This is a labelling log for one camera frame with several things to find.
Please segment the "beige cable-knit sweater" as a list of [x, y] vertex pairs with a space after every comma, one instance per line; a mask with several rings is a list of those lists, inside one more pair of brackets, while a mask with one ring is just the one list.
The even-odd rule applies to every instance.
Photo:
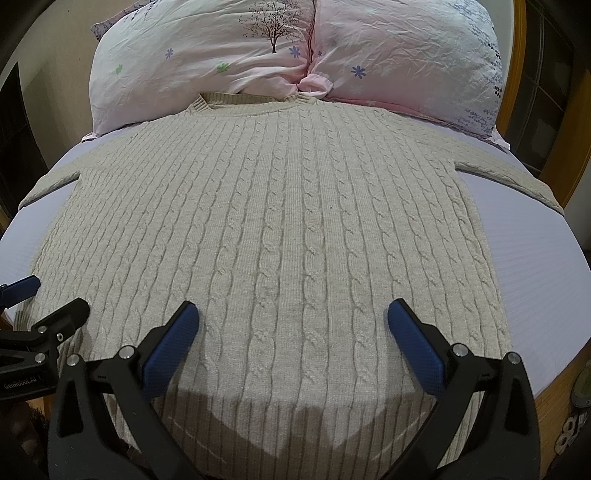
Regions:
[[412, 118], [201, 95], [37, 182], [26, 205], [73, 191], [16, 325], [83, 298], [89, 319], [64, 350], [98, 359], [191, 301], [199, 334], [156, 407], [200, 470], [376, 479], [433, 405], [387, 329], [394, 299], [478, 355], [512, 347], [463, 172], [558, 208], [531, 174]]

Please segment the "left pink floral pillow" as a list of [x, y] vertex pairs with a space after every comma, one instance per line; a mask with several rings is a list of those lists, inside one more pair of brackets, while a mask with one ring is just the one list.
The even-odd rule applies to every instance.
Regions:
[[100, 38], [92, 132], [178, 113], [201, 93], [285, 98], [311, 63], [311, 1], [151, 1]]

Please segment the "pink floral pillow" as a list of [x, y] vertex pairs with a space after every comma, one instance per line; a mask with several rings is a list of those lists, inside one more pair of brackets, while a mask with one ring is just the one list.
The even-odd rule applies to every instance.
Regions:
[[385, 108], [481, 139], [496, 134], [505, 78], [478, 1], [318, 1], [301, 91]]
[[285, 98], [311, 63], [311, 1], [151, 1], [100, 38], [92, 132], [178, 113], [201, 93]]

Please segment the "right pink floral pillow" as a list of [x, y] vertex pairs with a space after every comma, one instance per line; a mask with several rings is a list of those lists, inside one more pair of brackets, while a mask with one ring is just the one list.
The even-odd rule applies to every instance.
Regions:
[[318, 1], [301, 91], [385, 108], [481, 139], [496, 134], [505, 78], [478, 1]]

